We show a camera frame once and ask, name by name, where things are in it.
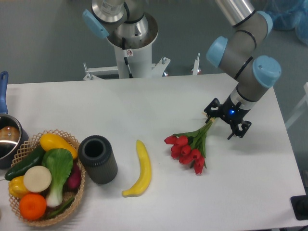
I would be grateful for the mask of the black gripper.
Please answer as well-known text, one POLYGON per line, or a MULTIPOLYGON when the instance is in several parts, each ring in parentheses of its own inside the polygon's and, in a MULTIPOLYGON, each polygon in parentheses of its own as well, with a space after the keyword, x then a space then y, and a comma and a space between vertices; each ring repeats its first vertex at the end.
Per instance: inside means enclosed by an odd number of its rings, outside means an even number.
POLYGON ((221 104, 217 98, 204 109, 208 118, 221 118, 228 123, 231 127, 232 133, 227 138, 230 140, 233 136, 242 138, 251 127, 250 121, 244 121, 244 117, 248 114, 249 110, 242 109, 237 104, 234 104, 229 96, 226 101, 221 104))

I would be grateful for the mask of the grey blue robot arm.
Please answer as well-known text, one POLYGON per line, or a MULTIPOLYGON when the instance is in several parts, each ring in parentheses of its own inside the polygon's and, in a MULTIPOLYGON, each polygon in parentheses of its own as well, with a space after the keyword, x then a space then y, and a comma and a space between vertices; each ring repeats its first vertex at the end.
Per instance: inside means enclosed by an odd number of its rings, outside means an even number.
MULTIPOLYGON (((252 52, 272 30, 271 17, 256 11, 248 0, 218 0, 235 29, 232 38, 218 37, 207 51, 207 60, 237 81, 225 102, 214 99, 206 108, 208 118, 220 118, 231 127, 231 135, 243 137, 251 126, 244 117, 281 76, 279 63, 252 52)), ((152 44, 158 35, 154 18, 140 0, 94 0, 82 18, 90 31, 113 45, 120 78, 161 76, 169 63, 152 63, 152 44)))

